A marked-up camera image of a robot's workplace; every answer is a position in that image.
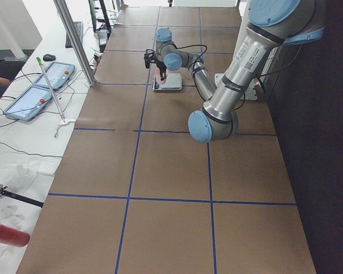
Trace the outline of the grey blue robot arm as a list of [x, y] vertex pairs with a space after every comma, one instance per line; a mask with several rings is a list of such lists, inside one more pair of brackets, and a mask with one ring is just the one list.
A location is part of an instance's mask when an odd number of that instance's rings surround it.
[[160, 79], [167, 71], [186, 68], [204, 100], [200, 110], [190, 114], [188, 129], [198, 142], [222, 140], [235, 133], [238, 118], [235, 105], [252, 80], [261, 73], [272, 49], [282, 45], [301, 45], [319, 40], [325, 29], [326, 1], [251, 1], [246, 37], [221, 80], [214, 83], [202, 56], [177, 48], [168, 28], [158, 29], [155, 51], [145, 55], [154, 62]]

